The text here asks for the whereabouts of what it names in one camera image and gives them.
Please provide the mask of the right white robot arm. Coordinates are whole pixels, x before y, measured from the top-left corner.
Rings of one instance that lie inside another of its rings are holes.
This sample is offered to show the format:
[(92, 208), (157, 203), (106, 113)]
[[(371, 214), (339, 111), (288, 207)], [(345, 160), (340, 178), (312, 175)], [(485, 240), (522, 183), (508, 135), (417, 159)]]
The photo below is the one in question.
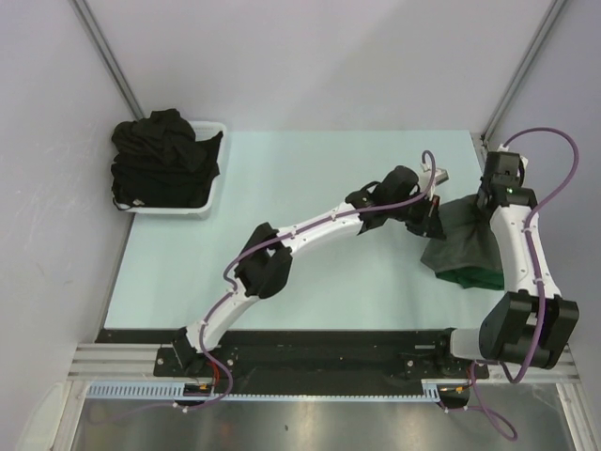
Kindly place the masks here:
[(504, 295), (477, 329), (455, 329), (433, 353), (434, 368), (454, 377), (468, 360), (554, 367), (574, 331), (578, 306), (555, 284), (539, 237), (534, 191), (523, 186), (519, 154), (487, 155), (475, 207), (499, 249)]

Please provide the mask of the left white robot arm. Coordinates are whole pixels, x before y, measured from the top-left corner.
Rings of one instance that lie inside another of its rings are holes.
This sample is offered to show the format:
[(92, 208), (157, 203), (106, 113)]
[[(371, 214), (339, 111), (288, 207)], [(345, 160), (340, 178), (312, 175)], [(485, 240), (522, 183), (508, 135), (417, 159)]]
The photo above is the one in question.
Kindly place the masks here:
[(201, 373), (228, 329), (252, 305), (279, 293), (293, 259), (329, 241), (375, 230), (389, 220), (417, 236), (443, 240), (436, 187), (449, 179), (444, 169), (422, 165), (423, 172), (398, 165), (384, 180), (349, 194), (331, 210), (296, 225), (258, 225), (239, 255), (223, 271), (229, 288), (199, 320), (177, 331), (175, 364), (185, 374)]

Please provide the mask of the grey t shirt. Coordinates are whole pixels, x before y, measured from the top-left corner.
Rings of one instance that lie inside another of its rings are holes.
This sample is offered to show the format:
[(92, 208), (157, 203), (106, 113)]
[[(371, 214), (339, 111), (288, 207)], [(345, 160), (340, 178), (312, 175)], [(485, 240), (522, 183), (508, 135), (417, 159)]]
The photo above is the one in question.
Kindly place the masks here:
[(440, 206), (446, 239), (430, 240), (421, 256), (421, 263), (434, 274), (464, 267), (503, 273), (497, 241), (489, 224), (475, 216), (474, 200), (471, 194)]

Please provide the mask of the white plastic basket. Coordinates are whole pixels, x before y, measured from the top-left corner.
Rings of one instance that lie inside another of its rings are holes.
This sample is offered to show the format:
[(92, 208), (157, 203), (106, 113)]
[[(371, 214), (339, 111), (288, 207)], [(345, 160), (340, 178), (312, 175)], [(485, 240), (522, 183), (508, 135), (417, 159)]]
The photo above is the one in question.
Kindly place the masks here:
[(211, 211), (218, 203), (219, 197), (223, 190), (225, 169), (227, 167), (230, 154), (229, 131), (221, 122), (192, 120), (190, 121), (190, 124), (198, 141), (209, 140), (209, 138), (213, 137), (219, 132), (223, 134), (216, 160), (219, 168), (219, 174), (210, 184), (206, 204), (199, 208), (154, 208), (146, 206), (130, 206), (128, 204), (119, 203), (113, 199), (114, 205), (118, 210), (128, 213), (155, 216), (192, 217), (198, 220), (205, 220), (210, 216)]

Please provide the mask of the black t shirts pile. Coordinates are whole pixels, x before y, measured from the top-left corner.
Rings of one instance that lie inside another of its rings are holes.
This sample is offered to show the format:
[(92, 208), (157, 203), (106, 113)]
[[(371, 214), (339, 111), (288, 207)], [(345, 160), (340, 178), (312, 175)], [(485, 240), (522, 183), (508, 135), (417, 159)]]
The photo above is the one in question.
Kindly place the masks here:
[(119, 123), (111, 136), (116, 148), (111, 165), (114, 203), (123, 210), (205, 207), (220, 174), (223, 139), (223, 131), (198, 139), (176, 109)]

